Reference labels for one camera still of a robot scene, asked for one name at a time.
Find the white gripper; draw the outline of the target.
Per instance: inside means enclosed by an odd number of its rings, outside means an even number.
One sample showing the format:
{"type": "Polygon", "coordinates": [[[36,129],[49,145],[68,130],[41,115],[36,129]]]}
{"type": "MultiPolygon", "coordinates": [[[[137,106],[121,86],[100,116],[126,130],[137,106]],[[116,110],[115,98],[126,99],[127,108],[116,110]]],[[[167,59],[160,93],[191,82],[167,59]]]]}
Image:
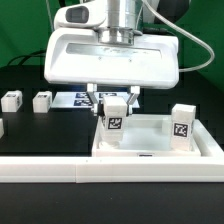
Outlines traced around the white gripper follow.
{"type": "Polygon", "coordinates": [[[130,86],[126,104],[131,115],[140,87],[169,89],[179,80],[178,39],[145,34],[142,17],[140,1],[83,1],[59,9],[46,51],[45,79],[87,84],[95,116],[104,114],[96,84],[130,86]]]}

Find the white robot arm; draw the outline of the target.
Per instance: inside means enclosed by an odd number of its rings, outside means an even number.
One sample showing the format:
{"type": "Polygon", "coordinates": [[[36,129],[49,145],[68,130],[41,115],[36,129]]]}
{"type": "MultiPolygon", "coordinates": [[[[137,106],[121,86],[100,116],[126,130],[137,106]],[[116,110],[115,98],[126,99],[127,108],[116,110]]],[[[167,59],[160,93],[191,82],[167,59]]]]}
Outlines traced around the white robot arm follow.
{"type": "Polygon", "coordinates": [[[142,87],[170,89],[179,81],[178,39],[143,32],[142,0],[80,0],[59,9],[46,50],[50,83],[85,84],[93,111],[99,85],[130,89],[127,110],[142,87]]]}

